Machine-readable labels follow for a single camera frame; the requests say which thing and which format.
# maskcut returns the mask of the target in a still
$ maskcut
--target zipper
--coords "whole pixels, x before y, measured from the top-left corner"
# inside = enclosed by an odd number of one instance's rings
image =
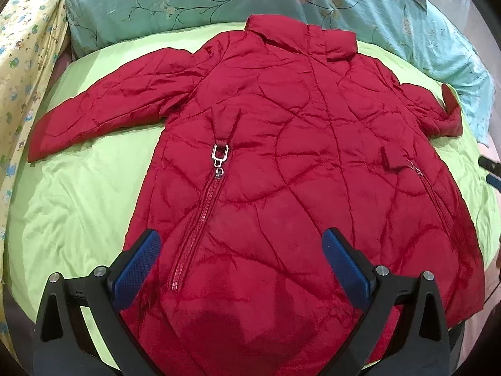
[[[428,193],[428,196],[431,199],[431,202],[435,206],[435,209],[437,210],[438,217],[440,218],[440,221],[442,222],[442,226],[447,233],[447,235],[450,237],[449,233],[449,228],[447,227],[447,222],[445,221],[445,216],[443,215],[442,209],[438,205],[438,200],[437,200],[437,195],[435,194],[435,191],[433,190],[430,181],[428,181],[428,178],[423,174],[423,171],[421,171],[411,160],[409,160],[410,168],[416,171],[416,173],[419,175],[421,178],[421,181],[424,185],[424,189],[426,189],[426,192]]]
[[[222,163],[228,158],[229,147],[225,147],[225,154],[222,158],[216,156],[217,144],[214,145],[212,150],[212,159],[214,160],[214,176],[210,179],[208,186],[206,187],[205,194],[202,197],[201,207],[199,208],[199,214],[194,221],[192,229],[189,231],[188,236],[185,238],[181,245],[181,253],[178,255],[177,261],[174,265],[174,271],[172,275],[172,281],[170,283],[170,288],[174,292],[179,292],[183,278],[193,260],[195,250],[200,241],[203,229],[207,220],[209,219],[212,207],[214,206],[215,200],[219,195],[222,183],[224,181],[223,176],[225,170],[222,168]]]

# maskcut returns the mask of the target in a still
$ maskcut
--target metal screw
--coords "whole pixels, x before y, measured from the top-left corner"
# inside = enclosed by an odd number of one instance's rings
[[[433,273],[431,271],[425,271],[423,273],[423,277],[425,280],[428,280],[428,281],[433,281],[435,276],[433,275]]]
[[[380,276],[387,276],[388,274],[390,274],[390,271],[386,266],[377,266],[376,273],[379,274]]]
[[[51,283],[56,283],[59,278],[61,278],[61,275],[59,273],[52,273],[51,276],[49,277],[49,281]]]
[[[96,277],[102,277],[105,274],[106,274],[106,267],[104,267],[104,266],[96,267],[96,269],[94,270],[94,275]]]

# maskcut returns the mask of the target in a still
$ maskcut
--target blue gripper pad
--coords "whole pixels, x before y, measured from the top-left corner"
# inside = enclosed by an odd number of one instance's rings
[[[501,192],[501,180],[496,178],[494,175],[489,174],[487,178],[485,179],[487,183],[494,188],[496,188],[499,192]]]
[[[322,235],[322,250],[351,304],[366,311],[371,303],[371,284],[330,229]]]
[[[160,254],[160,235],[150,231],[112,286],[113,308],[129,308]]]

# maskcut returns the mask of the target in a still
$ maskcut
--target zipper pull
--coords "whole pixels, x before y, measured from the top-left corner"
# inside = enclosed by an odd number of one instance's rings
[[[214,160],[214,168],[216,169],[216,174],[215,178],[220,179],[224,173],[225,170],[222,169],[222,163],[226,161],[228,158],[228,151],[230,148],[228,146],[225,147],[225,155],[222,158],[217,158],[216,157],[216,151],[217,151],[217,144],[214,144],[214,149],[212,149],[212,159]]]
[[[410,163],[410,167],[411,167],[414,171],[416,171],[418,175],[420,175],[420,176],[424,176],[424,175],[423,175],[423,172],[422,172],[422,171],[421,171],[418,167],[416,167],[416,166],[413,164],[413,162],[412,162],[411,160],[409,160],[409,163]]]

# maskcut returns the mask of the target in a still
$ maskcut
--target quilted jacket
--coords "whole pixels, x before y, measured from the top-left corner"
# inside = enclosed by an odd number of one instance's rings
[[[360,315],[322,254],[329,227],[393,273],[435,273],[449,326],[482,308],[475,228],[428,142],[462,134],[442,92],[445,110],[359,54],[351,32],[253,16],[56,107],[29,161],[165,118],[125,239],[154,228],[162,250],[123,318],[170,376],[311,376]]]

